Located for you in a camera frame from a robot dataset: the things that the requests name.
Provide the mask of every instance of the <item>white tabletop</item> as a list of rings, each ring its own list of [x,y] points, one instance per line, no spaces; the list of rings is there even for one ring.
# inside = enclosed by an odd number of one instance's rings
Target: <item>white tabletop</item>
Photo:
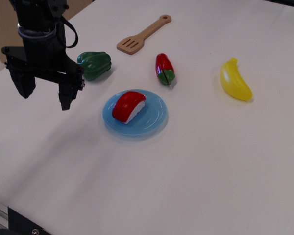
[[[172,22],[134,55],[117,43]],[[294,235],[294,8],[261,0],[96,0],[71,19],[67,54],[112,68],[61,110],[57,84],[28,99],[0,72],[0,201],[55,235]],[[74,35],[67,29],[68,44]],[[155,59],[176,74],[163,86]],[[222,88],[235,57],[250,102]],[[127,89],[159,95],[166,125],[126,137],[101,116]]]

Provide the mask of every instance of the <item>wooden spatula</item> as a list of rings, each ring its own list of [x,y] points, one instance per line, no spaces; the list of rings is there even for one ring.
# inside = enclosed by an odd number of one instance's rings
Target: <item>wooden spatula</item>
[[[117,49],[129,55],[135,54],[143,47],[144,40],[146,38],[169,22],[171,22],[171,16],[160,16],[156,22],[148,26],[139,34],[124,38],[122,41],[120,41],[117,44]]]

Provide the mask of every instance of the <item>blue plate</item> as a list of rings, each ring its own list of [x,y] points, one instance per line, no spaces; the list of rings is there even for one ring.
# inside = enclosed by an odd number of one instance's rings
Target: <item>blue plate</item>
[[[112,117],[112,109],[120,98],[127,91],[137,91],[145,95],[145,107],[128,124],[124,124]],[[102,117],[105,124],[114,131],[124,135],[142,135],[158,128],[167,116],[167,107],[164,101],[155,93],[132,89],[117,93],[104,105]]]

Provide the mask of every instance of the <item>red and green toy vegetable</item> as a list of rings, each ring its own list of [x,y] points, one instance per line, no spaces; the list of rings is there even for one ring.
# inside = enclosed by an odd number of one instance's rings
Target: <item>red and green toy vegetable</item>
[[[77,63],[84,68],[84,78],[91,81],[111,68],[111,57],[105,52],[84,52]]]
[[[175,79],[174,68],[166,54],[157,55],[156,73],[160,82],[164,85],[170,85]]]

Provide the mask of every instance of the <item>yellow banana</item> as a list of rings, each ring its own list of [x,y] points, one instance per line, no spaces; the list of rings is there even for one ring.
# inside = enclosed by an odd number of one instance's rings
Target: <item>yellow banana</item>
[[[234,98],[244,101],[248,101],[252,98],[253,93],[251,89],[240,76],[237,68],[237,59],[231,58],[222,65],[220,79],[225,91]]]

